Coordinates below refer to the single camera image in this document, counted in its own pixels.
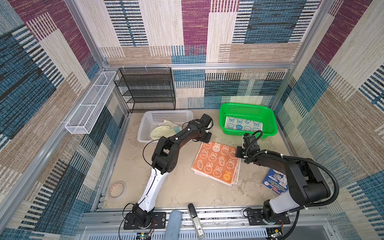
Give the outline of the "white plastic laundry basket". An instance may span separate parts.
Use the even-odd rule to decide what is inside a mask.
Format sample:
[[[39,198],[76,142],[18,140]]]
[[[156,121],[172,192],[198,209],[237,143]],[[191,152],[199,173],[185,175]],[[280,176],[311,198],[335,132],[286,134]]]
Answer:
[[[148,111],[145,112],[138,130],[138,141],[140,143],[149,143],[151,132],[159,127],[165,120],[182,126],[185,122],[194,119],[192,111],[189,110],[174,110],[174,111]]]

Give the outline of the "pale yellow towel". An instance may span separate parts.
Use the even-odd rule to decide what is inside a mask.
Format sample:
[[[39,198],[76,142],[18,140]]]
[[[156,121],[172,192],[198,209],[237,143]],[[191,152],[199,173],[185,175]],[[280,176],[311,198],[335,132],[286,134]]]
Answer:
[[[152,140],[158,140],[161,137],[172,137],[179,133],[182,130],[182,127],[174,124],[170,121],[164,120],[162,124],[160,124],[158,127],[153,129],[153,131],[150,134],[150,137]]]

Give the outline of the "black silver handheld tool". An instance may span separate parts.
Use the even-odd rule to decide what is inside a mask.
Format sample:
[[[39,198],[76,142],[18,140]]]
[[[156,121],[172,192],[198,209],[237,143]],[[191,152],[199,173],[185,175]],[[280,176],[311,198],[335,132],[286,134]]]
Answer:
[[[200,222],[200,219],[198,217],[198,214],[197,214],[197,211],[195,209],[194,204],[192,204],[192,203],[188,204],[188,212],[189,212],[190,218],[192,220],[194,229],[196,231],[197,238],[199,240],[202,240],[205,237],[205,233],[204,233],[203,227],[201,225],[201,222]]]

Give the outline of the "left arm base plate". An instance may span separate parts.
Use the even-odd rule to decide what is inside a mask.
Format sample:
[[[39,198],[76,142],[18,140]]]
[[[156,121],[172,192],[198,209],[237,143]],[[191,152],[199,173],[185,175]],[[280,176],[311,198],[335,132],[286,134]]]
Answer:
[[[128,213],[125,216],[124,230],[149,230],[149,229],[164,229],[166,225],[166,212],[154,212],[149,214],[144,224],[141,224],[135,217],[134,214]]]

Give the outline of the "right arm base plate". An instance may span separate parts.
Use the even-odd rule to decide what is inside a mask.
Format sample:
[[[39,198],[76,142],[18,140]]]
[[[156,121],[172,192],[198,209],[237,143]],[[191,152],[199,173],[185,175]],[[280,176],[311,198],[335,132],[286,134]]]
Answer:
[[[243,216],[248,219],[250,226],[262,225],[289,225],[291,220],[288,213],[274,214],[267,219],[263,216],[262,209],[246,208],[243,210]]]

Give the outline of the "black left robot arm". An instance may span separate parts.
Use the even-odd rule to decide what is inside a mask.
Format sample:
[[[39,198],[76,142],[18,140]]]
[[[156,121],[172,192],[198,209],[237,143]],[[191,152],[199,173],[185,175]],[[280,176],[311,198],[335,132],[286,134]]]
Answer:
[[[127,214],[127,222],[132,222],[139,228],[155,225],[153,211],[156,199],[167,176],[177,165],[180,149],[191,140],[209,143],[212,136],[209,130],[213,125],[212,118],[203,114],[200,119],[189,121],[187,126],[175,135],[158,140],[152,155],[150,179],[142,197]]]

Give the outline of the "blue bunny pattern towel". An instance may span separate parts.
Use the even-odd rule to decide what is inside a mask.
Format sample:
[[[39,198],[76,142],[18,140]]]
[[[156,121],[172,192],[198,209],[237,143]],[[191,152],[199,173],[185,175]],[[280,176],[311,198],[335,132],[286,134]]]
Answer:
[[[252,121],[252,120],[235,118],[235,117],[226,117],[225,129],[246,131],[246,132],[256,132],[256,131],[263,130],[263,123]]]

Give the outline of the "blue printed booklet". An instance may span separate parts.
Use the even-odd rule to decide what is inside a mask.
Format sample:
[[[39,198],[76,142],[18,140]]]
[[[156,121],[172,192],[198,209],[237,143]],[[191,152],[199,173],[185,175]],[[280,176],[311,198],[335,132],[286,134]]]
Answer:
[[[279,195],[285,193],[289,189],[287,177],[273,169],[268,171],[262,184]]]

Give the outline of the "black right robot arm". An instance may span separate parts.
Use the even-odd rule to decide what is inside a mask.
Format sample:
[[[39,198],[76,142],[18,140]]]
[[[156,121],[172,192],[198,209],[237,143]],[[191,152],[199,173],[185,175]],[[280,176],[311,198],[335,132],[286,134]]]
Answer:
[[[262,131],[243,135],[243,145],[238,146],[236,157],[246,164],[270,168],[286,176],[288,190],[263,203],[263,208],[255,218],[261,218],[265,224],[277,222],[288,212],[297,212],[310,206],[327,205],[337,198],[338,183],[334,181],[334,194],[321,171],[333,178],[332,173],[311,159],[287,156],[274,151],[261,150],[258,140]]]

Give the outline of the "grey blue foam cylinder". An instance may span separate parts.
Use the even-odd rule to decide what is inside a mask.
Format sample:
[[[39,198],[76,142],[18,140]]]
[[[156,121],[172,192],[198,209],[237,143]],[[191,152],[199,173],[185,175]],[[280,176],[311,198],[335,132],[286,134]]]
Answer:
[[[182,213],[180,211],[172,211],[168,220],[165,233],[165,240],[178,240],[179,232],[182,225]]]

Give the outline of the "orange pattern towel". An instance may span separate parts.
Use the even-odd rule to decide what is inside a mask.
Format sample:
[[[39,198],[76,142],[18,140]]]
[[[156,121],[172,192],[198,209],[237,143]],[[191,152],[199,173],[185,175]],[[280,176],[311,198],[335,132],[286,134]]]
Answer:
[[[203,143],[191,170],[227,186],[238,184],[241,160],[236,149],[216,142]]]

